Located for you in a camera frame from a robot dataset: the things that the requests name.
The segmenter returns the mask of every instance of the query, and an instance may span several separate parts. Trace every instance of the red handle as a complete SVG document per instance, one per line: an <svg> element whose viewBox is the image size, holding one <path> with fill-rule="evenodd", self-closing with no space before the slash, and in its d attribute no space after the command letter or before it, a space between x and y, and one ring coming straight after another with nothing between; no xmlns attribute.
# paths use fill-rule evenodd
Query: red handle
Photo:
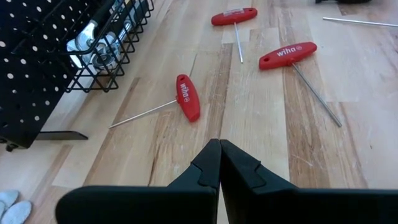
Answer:
<svg viewBox="0 0 398 224"><path fill-rule="evenodd" d="M298 62L317 50L317 45L313 42L293 44L275 50L260 58L259 68L261 70L279 68Z"/></svg>
<svg viewBox="0 0 398 224"><path fill-rule="evenodd" d="M188 75L177 77L177 96L175 99L190 122L200 117L200 102L197 90Z"/></svg>
<svg viewBox="0 0 398 224"><path fill-rule="evenodd" d="M213 16L211 23L214 26L230 25L253 19L256 16L257 9L255 8L233 9Z"/></svg>

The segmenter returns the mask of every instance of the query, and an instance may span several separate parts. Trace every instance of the wooden surface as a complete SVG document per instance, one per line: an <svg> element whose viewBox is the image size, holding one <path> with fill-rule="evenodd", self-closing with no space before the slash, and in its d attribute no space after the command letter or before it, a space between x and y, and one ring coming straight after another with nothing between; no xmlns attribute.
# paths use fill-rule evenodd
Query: wooden surface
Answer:
<svg viewBox="0 0 398 224"><path fill-rule="evenodd" d="M398 30L322 20L398 23L398 2L314 2L156 0L128 72L118 80L120 89L66 96L48 121L47 129L59 129L59 120L62 128L90 140L37 141L26 151L0 150L0 190L17 189L33 201L30 223L54 223L54 206L69 190L168 185L211 138L229 139L299 187L398 188ZM210 24L212 15L237 7L259 11L238 25L243 64L234 27ZM258 69L259 57L304 41L314 41L318 50L298 65L342 128L292 68ZM172 105L108 129L173 100L175 77L191 71L201 101L196 123ZM80 105L78 111L63 110ZM223 207L221 200L219 223L227 222Z"/></svg>

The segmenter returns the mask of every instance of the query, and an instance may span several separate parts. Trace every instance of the wood grain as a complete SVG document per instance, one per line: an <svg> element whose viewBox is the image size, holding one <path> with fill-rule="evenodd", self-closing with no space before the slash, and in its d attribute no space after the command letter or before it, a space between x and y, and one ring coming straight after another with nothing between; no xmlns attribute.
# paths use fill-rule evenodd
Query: wood grain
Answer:
<svg viewBox="0 0 398 224"><path fill-rule="evenodd" d="M211 138L229 139L299 187L396 189L398 181L398 31L323 21L322 17L397 23L398 2L314 4L308 0L157 0L127 74L109 93L65 94L46 129L90 137L0 150L0 190L34 203L29 223L55 223L57 200L83 185L165 186ZM213 27L212 15L256 7L238 24ZM297 63L343 123L337 128L292 68L258 69L282 46L313 41ZM189 74L201 118L189 123L177 104L108 129L172 101L175 79ZM227 223L220 194L218 223Z"/></svg>

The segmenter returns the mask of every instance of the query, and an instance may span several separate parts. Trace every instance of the wiha logo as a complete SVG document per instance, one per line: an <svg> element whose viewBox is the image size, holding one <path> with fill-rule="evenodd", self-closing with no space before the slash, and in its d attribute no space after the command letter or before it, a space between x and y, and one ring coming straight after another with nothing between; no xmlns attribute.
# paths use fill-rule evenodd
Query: wiha logo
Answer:
<svg viewBox="0 0 398 224"><path fill-rule="evenodd" d="M284 56L287 54L291 54L293 52L296 52L298 50L302 50L303 48L301 46L297 46L297 47L292 47L292 48L285 48L283 50L281 50L280 52L277 53L278 56Z"/></svg>
<svg viewBox="0 0 398 224"><path fill-rule="evenodd" d="M184 98L184 102L188 103L190 101L189 98L189 88L185 85L185 83L180 84L181 87L181 92L182 92L182 97Z"/></svg>

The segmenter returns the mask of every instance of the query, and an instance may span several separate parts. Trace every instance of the screwdriver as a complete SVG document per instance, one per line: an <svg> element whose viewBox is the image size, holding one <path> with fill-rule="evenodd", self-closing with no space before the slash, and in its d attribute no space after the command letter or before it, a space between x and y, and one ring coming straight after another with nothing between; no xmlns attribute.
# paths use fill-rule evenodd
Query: screwdriver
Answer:
<svg viewBox="0 0 398 224"><path fill-rule="evenodd" d="M138 119L146 114L157 111L167 105L171 105L176 102L180 105L182 111L184 112L184 115L188 118L189 122L195 122L200 117L200 102L195 86L193 85L189 76L185 74L177 76L175 86L177 89L177 96L175 97L175 100L165 103L149 111L143 112L139 115L133 116L132 118L113 124L109 128L114 128L129 121Z"/></svg>
<svg viewBox="0 0 398 224"><path fill-rule="evenodd" d="M326 102L322 99L322 97L317 93L317 91L311 86L311 83L305 78L304 74L300 71L300 69L296 66L295 62L299 62L304 58L310 56L317 50L317 45L313 42L304 42L300 44L293 44L290 46L282 47L278 50L275 50L271 53L268 53L262 56L259 60L259 68L260 70L267 70L273 68L279 68L284 66L293 66L296 70L297 74L301 77L301 79L305 82L305 84L309 87L312 93L316 96L319 102L326 109L332 120L337 124L340 128L342 124L337 116L332 112Z"/></svg>
<svg viewBox="0 0 398 224"><path fill-rule="evenodd" d="M386 23L381 23L381 22L364 22L364 21L356 21L356 20L351 20L351 19L335 19L335 18L324 17L323 20L336 21L336 22L352 22L352 23L356 23L356 24L367 24L367 25L375 25L375 26L398 27L398 25L396 25L396 24L386 24Z"/></svg>
<svg viewBox="0 0 398 224"><path fill-rule="evenodd" d="M241 41L239 39L239 32L237 23L247 21L257 16L257 9L255 8L241 8L233 9L220 14L217 14L211 18L211 23L213 26L225 26L234 24L236 40L238 41L239 57L241 58L241 63L243 63L242 47Z"/></svg>

